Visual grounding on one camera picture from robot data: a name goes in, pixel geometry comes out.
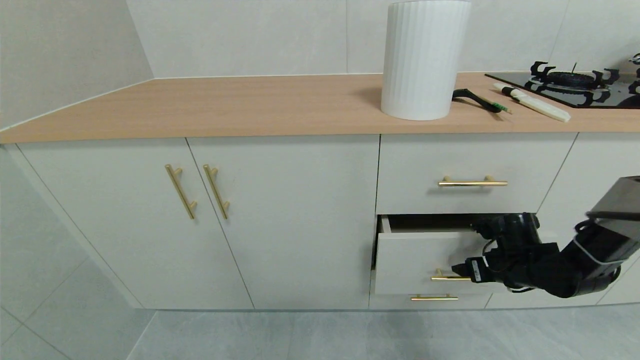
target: open drawer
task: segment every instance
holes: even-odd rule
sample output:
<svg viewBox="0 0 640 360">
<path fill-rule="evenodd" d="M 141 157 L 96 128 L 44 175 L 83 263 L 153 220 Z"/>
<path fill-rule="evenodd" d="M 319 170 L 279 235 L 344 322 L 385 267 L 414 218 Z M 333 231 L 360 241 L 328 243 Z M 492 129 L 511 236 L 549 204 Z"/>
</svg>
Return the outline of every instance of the open drawer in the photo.
<svg viewBox="0 0 640 360">
<path fill-rule="evenodd" d="M 476 284 L 451 266 L 479 256 L 487 240 L 470 224 L 481 214 L 383 215 L 375 256 L 373 293 L 484 294 L 507 292 L 496 282 Z"/>
</svg>

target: label on robot arm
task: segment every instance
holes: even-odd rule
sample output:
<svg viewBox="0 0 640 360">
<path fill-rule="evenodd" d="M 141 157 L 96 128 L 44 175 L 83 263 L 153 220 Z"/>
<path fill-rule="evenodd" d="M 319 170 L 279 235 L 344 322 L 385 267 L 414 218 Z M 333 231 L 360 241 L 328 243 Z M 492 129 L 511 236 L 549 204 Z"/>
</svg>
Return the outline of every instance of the label on robot arm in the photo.
<svg viewBox="0 0 640 360">
<path fill-rule="evenodd" d="M 476 281 L 482 281 L 482 278 L 480 277 L 480 268 L 478 267 L 478 262 L 476 260 L 471 261 L 471 266 L 474 267 L 474 276 L 476 277 Z"/>
</svg>

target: gray tile floor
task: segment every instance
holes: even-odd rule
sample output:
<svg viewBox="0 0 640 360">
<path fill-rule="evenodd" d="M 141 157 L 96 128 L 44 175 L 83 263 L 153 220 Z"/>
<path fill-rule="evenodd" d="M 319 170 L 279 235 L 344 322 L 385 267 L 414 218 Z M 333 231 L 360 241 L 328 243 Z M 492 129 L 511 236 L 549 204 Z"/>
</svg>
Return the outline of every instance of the gray tile floor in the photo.
<svg viewBox="0 0 640 360">
<path fill-rule="evenodd" d="M 147 359 L 640 359 L 640 304 L 499 311 L 158 311 L 129 356 Z"/>
</svg>

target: wooden countertop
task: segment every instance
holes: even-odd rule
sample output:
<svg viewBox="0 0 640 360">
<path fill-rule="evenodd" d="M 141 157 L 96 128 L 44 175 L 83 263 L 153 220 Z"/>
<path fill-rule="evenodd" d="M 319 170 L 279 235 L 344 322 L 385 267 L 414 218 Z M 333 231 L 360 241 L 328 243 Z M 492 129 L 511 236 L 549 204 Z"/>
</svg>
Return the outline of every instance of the wooden countertop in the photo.
<svg viewBox="0 0 640 360">
<path fill-rule="evenodd" d="M 115 138 L 401 133 L 640 132 L 640 111 L 573 109 L 562 123 L 494 92 L 482 73 L 469 88 L 513 110 L 494 114 L 452 103 L 442 119 L 417 122 L 380 111 L 382 76 L 155 79 L 60 109 L 0 132 L 0 143 Z"/>
</svg>

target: white wall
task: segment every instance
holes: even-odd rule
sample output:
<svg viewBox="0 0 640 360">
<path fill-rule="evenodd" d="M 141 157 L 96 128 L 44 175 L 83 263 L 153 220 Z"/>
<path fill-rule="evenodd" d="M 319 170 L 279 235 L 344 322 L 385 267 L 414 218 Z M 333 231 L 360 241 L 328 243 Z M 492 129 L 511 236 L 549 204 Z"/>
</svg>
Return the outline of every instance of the white wall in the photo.
<svg viewBox="0 0 640 360">
<path fill-rule="evenodd" d="M 127 0 L 157 78 L 381 72 L 395 1 Z M 472 2 L 461 71 L 593 70 L 640 52 L 637 0 Z"/>
<path fill-rule="evenodd" d="M 334 74 L 345 0 L 127 0 L 156 78 Z"/>
<path fill-rule="evenodd" d="M 128 305 L 2 147 L 0 211 L 1 357 L 125 359 L 154 312 Z"/>
<path fill-rule="evenodd" d="M 571 0 L 551 62 L 558 69 L 606 67 L 635 72 L 627 60 L 640 53 L 640 1 Z"/>
<path fill-rule="evenodd" d="M 0 34 L 0 129 L 152 77 L 125 0 L 2 0 Z"/>
</svg>

